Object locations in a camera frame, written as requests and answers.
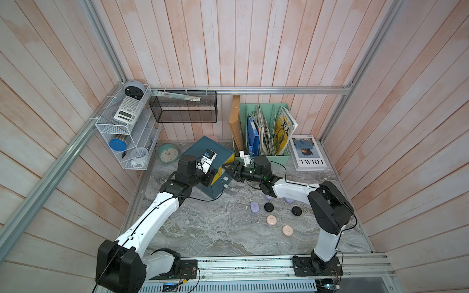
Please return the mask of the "teal drawer cabinet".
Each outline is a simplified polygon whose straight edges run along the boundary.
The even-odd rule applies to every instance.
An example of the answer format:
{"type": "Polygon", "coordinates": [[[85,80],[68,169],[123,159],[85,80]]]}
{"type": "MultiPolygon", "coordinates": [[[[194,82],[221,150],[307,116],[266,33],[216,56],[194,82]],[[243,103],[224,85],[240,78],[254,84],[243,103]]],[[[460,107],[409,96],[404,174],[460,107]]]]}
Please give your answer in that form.
{"type": "Polygon", "coordinates": [[[197,160],[197,170],[208,177],[196,187],[211,199],[218,198],[232,180],[231,176],[224,174],[222,166],[234,161],[234,151],[203,136],[182,155],[194,156],[197,160]]]}

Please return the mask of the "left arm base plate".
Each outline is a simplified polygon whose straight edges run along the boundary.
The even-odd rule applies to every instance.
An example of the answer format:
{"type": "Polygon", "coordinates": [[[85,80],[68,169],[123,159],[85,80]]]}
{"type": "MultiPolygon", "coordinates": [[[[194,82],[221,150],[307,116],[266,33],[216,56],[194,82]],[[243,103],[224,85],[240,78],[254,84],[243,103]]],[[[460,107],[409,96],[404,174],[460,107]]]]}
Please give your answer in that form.
{"type": "Polygon", "coordinates": [[[192,280],[198,278],[198,261],[196,259],[181,260],[176,269],[151,278],[151,280],[192,280]]]}

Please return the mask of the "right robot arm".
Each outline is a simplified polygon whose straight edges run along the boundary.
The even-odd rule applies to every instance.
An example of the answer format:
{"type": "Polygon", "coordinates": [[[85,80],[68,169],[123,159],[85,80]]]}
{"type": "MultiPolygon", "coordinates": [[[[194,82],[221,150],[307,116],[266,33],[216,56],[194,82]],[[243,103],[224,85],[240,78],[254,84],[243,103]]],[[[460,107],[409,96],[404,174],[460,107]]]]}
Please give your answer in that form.
{"type": "Polygon", "coordinates": [[[325,275],[336,272],[342,275],[337,247],[351,219],[356,219],[353,207],[330,181],[307,184],[288,181],[275,175],[271,161],[258,156],[254,164],[245,166],[240,161],[223,165],[223,169],[237,182],[251,181],[259,184],[260,190],[270,197],[292,199],[309,204],[320,226],[318,241],[311,252],[310,263],[306,264],[307,275],[325,275]]]}

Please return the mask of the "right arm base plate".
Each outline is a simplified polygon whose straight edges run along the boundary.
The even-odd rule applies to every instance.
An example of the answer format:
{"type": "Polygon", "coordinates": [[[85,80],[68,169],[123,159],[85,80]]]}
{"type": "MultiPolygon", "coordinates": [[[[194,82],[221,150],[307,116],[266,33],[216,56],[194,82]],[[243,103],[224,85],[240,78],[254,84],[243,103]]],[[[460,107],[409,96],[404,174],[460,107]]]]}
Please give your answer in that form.
{"type": "Polygon", "coordinates": [[[337,256],[328,262],[324,262],[315,254],[308,257],[293,256],[291,261],[297,277],[341,277],[343,275],[342,264],[337,256]]]}

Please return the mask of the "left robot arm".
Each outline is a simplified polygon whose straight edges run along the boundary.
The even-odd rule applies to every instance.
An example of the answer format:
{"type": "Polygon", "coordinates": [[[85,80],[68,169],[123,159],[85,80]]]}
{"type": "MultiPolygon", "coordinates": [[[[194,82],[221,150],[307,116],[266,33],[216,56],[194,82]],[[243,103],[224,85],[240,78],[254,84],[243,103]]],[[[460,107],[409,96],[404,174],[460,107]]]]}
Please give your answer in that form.
{"type": "Polygon", "coordinates": [[[154,277],[179,277],[180,254],[171,249],[145,251],[164,222],[191,196],[199,183],[209,185],[217,173],[211,163],[216,154],[183,155],[178,168],[162,184],[150,207],[115,241],[105,240],[98,249],[96,285],[114,293],[137,293],[154,277]]]}

